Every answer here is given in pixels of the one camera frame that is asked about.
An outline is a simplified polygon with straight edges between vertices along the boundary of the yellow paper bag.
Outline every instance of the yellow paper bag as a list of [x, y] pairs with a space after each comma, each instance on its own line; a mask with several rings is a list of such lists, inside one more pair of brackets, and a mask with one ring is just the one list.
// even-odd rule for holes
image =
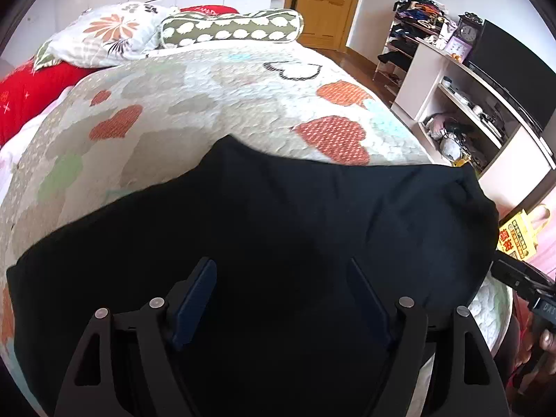
[[535, 255], [538, 246], [537, 234], [550, 220], [548, 207], [544, 204], [539, 207], [544, 207], [549, 216], [538, 229], [533, 229], [529, 215], [525, 210], [513, 215], [506, 224], [501, 226], [498, 237], [498, 249], [500, 251], [517, 260], [527, 260]]

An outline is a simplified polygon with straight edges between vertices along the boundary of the red cushion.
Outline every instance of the red cushion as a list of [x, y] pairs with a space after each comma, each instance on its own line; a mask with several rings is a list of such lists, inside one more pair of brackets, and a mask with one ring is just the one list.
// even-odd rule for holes
[[0, 145], [16, 135], [28, 120], [39, 115], [64, 89], [98, 69], [68, 63], [33, 73], [30, 59], [0, 81]]
[[220, 14], [239, 14], [237, 9], [230, 8], [230, 6], [221, 6], [219, 4], [205, 5], [205, 6], [191, 6], [191, 8], [180, 9], [181, 12], [197, 11], [206, 15], [220, 15]]

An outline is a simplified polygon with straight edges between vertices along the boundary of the wooden door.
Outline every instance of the wooden door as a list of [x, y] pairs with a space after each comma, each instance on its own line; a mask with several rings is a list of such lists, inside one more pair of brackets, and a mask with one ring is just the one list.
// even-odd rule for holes
[[297, 0], [295, 9], [305, 20], [299, 42], [305, 47], [340, 49], [356, 5], [357, 0]]

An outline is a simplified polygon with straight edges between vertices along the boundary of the wooden floor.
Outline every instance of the wooden floor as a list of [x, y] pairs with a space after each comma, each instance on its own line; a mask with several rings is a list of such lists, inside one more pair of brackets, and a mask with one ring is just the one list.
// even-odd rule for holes
[[391, 107], [395, 96], [384, 88], [385, 83], [382, 75], [377, 75], [376, 81], [373, 81], [376, 64], [362, 57], [353, 50], [348, 50], [347, 53], [334, 50], [314, 50], [318, 51], [321, 55], [330, 58], [363, 86], [373, 91], [389, 108]]

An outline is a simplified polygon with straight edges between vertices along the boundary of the television screen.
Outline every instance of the television screen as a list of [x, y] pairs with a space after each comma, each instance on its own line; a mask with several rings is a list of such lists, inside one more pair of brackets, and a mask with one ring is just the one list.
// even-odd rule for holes
[[504, 88], [544, 130], [556, 110], [556, 73], [541, 58], [487, 20], [467, 62]]

